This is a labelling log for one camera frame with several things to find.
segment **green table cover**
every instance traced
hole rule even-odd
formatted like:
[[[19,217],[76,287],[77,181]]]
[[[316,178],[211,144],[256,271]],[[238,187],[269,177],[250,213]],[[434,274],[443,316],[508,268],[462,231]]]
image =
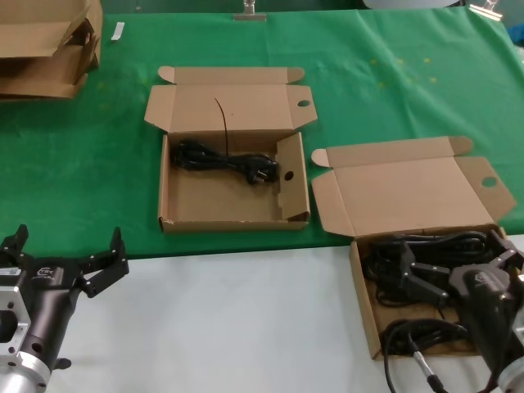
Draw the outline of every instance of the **green table cover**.
[[[124,21],[120,41],[110,38]],[[156,218],[161,132],[143,120],[160,66],[299,66],[318,147],[467,135],[521,203],[524,73],[504,27],[465,8],[311,11],[235,22],[230,14],[111,15],[102,64],[67,102],[0,105],[0,237],[29,227],[26,251],[82,255],[122,228],[132,257],[338,246],[311,193],[301,232],[164,235]],[[309,178],[321,173],[310,162]]]

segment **robotic arm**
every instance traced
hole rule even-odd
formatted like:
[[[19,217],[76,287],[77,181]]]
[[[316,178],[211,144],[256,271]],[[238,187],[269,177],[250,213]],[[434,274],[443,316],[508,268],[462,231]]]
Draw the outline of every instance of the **robotic arm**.
[[[21,225],[0,245],[0,393],[43,393],[71,366],[58,353],[80,292],[94,297],[129,272],[119,228],[110,250],[79,259],[27,255],[28,236]]]
[[[389,378],[387,357],[394,339],[403,340],[401,352],[413,356],[433,391],[444,393],[446,390],[427,365],[421,347],[467,338],[491,371],[482,393],[497,386],[503,393],[524,393],[524,275],[520,274],[524,254],[495,231],[488,233],[485,244],[493,255],[491,260],[454,268],[418,263],[406,241],[393,239],[389,244],[400,250],[398,275],[388,278],[389,283],[412,302],[428,303],[437,309],[454,307],[459,318],[458,323],[438,319],[399,321],[385,331],[383,350],[391,391],[395,389]],[[470,251],[466,247],[459,252]]]

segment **open cardboard box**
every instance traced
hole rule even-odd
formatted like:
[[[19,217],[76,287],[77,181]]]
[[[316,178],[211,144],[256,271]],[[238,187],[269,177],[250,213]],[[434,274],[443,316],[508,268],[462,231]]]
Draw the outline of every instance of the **open cardboard box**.
[[[158,219],[164,232],[301,229],[309,196],[300,126],[317,119],[311,90],[288,85],[299,68],[161,67],[170,85],[153,86],[145,120],[166,132],[160,162]],[[169,149],[195,138],[230,154],[268,154],[280,165],[276,183],[247,184],[229,170],[172,167]]]
[[[472,142],[465,137],[425,138],[318,149],[315,164],[332,168],[312,186],[324,230],[354,237],[350,264],[369,352],[381,355],[380,333],[397,319],[439,318],[430,305],[387,308],[364,279],[361,259],[368,245],[393,233],[487,233],[516,202],[484,157],[462,157]],[[457,320],[451,309],[446,319]],[[434,355],[471,354],[460,345],[435,347]]]
[[[100,0],[0,0],[0,100],[72,98],[100,61]]]

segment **black cable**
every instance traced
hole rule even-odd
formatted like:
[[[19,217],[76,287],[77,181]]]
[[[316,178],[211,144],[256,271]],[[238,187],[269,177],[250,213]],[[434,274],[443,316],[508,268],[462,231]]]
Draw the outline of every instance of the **black cable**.
[[[418,302],[400,289],[400,254],[405,242],[418,263],[453,269],[465,264],[489,263],[494,253],[487,244],[487,236],[479,232],[461,232],[444,236],[395,235],[369,247],[363,259],[366,279],[377,284],[375,297],[385,307],[404,307]],[[447,290],[447,282],[431,275],[425,281]]]
[[[278,163],[265,154],[229,155],[228,127],[224,110],[219,101],[224,119],[226,153],[221,154],[195,139],[184,139],[174,146],[169,154],[171,165],[186,170],[231,169],[243,174],[249,184],[272,183],[278,180]]]
[[[468,338],[468,331],[463,326],[440,319],[400,320],[390,324],[382,334],[384,373],[390,392],[396,393],[389,369],[390,355],[413,356],[415,352],[422,352],[436,344]],[[435,374],[427,377],[427,383],[435,393],[447,393]]]

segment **black wire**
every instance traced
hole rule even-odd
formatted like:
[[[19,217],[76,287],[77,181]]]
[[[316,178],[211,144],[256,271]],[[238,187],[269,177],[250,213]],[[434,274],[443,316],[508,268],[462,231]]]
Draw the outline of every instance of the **black wire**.
[[[224,109],[222,109],[222,106],[220,105],[219,100],[216,99],[215,101],[217,104],[219,104],[220,113],[222,113],[222,120],[224,121],[224,134],[226,137],[226,157],[229,157],[229,138],[228,138],[228,125],[226,124],[226,115],[224,114]]]
[[[432,330],[433,335],[436,332],[440,332],[440,340],[436,340],[433,337],[431,340],[423,341],[422,338],[417,337],[420,330]],[[405,332],[403,341],[403,350],[400,353],[391,353],[391,347],[393,345],[393,339],[398,336],[401,332]],[[383,344],[382,352],[384,354],[384,373],[386,374],[386,383],[391,393],[396,393],[395,387],[391,380],[390,368],[389,368],[389,356],[390,355],[413,355],[415,351],[424,351],[430,346],[440,344],[442,342],[449,342],[454,340],[462,340],[469,338],[468,331],[457,323],[451,323],[440,319],[412,319],[412,320],[401,320],[395,321],[386,328],[383,333]]]
[[[273,183],[278,180],[278,163],[265,154],[229,155],[228,127],[224,110],[219,105],[224,120],[226,142],[225,155],[211,149],[196,139],[184,139],[171,148],[169,158],[171,165],[186,170],[231,169],[243,174],[249,184]]]

